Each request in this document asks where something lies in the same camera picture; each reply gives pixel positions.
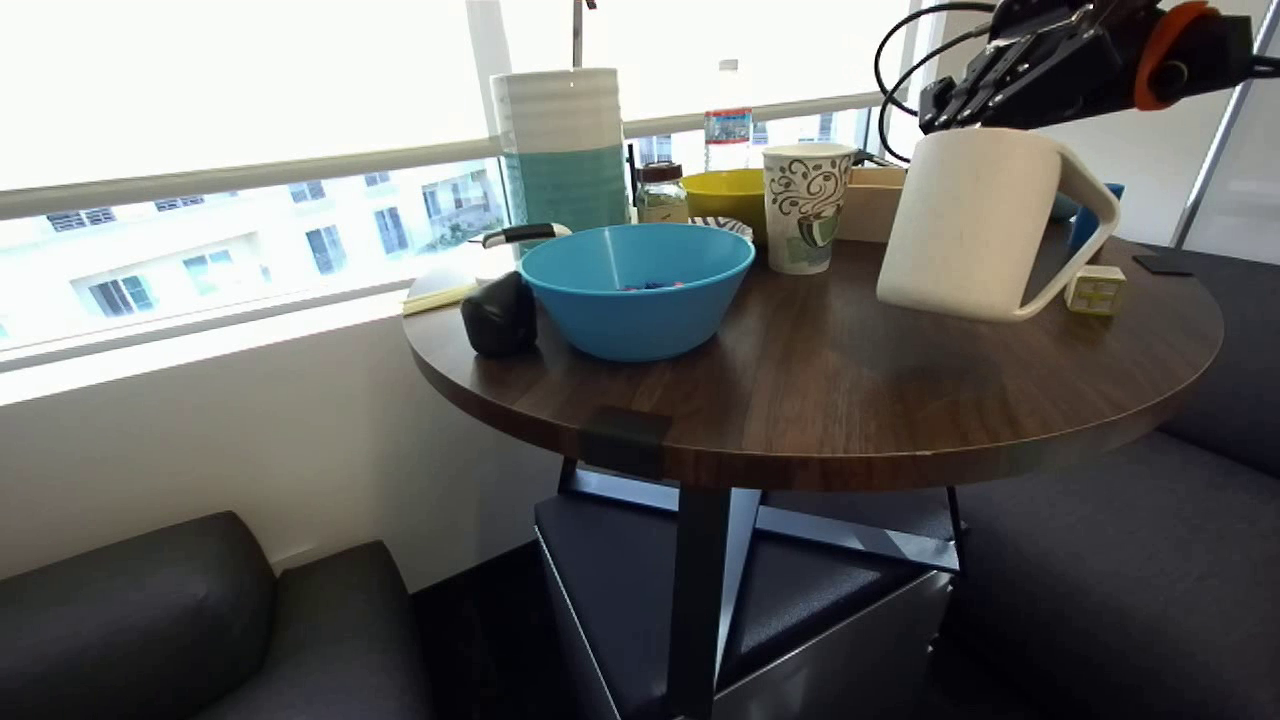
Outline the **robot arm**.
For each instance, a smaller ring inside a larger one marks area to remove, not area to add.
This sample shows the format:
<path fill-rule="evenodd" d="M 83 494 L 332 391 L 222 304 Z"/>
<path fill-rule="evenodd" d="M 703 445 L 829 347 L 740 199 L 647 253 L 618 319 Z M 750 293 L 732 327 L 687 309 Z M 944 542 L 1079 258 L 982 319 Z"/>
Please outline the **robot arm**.
<path fill-rule="evenodd" d="M 1254 18 L 1210 0 L 1002 0 L 987 45 L 921 91 L 921 127 L 1050 127 L 1268 78 Z"/>

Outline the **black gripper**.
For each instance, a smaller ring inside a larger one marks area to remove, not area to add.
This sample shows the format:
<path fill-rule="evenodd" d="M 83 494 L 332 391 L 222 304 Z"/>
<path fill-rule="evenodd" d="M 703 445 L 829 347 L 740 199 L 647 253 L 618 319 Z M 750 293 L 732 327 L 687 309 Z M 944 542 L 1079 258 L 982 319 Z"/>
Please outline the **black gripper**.
<path fill-rule="evenodd" d="M 1043 127 L 1132 102 L 1157 0 L 997 0 L 984 48 L 921 91 L 921 127 Z"/>

